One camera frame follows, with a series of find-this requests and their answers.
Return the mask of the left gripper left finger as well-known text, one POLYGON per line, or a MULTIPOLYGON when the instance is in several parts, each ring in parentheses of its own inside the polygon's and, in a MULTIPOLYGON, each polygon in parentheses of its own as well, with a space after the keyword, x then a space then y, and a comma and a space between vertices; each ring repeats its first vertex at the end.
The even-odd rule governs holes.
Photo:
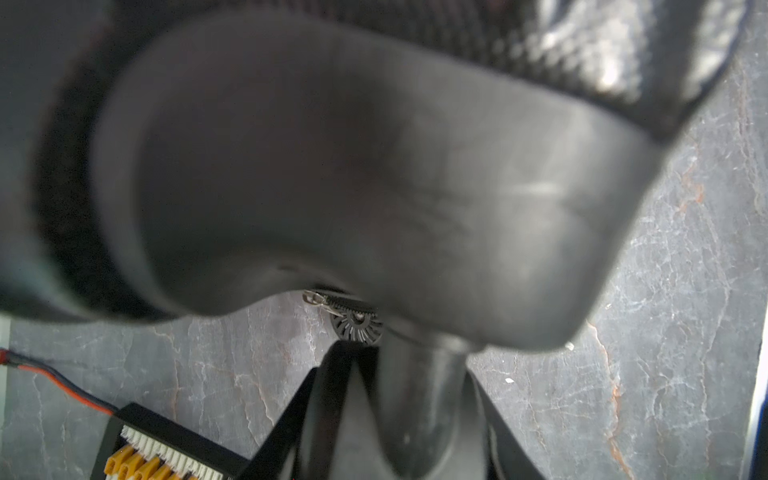
POLYGON ((329 479, 360 345, 337 341, 312 368, 240 479, 329 479))

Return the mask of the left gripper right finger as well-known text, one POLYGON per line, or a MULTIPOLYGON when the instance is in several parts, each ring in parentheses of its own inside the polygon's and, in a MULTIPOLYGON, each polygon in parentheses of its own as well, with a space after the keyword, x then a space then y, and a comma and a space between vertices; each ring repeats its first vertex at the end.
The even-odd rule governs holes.
POLYGON ((544 480, 544 475, 528 457, 489 395, 472 373, 485 421, 488 480, 544 480))

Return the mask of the black hard-shell suitcase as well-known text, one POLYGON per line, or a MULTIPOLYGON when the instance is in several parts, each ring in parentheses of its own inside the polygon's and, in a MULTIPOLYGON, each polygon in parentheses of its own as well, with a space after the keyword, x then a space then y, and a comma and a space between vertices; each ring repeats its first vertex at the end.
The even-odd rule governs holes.
POLYGON ((487 479, 467 357, 563 346, 749 1, 5 1, 1 309, 384 320, 329 479, 487 479))

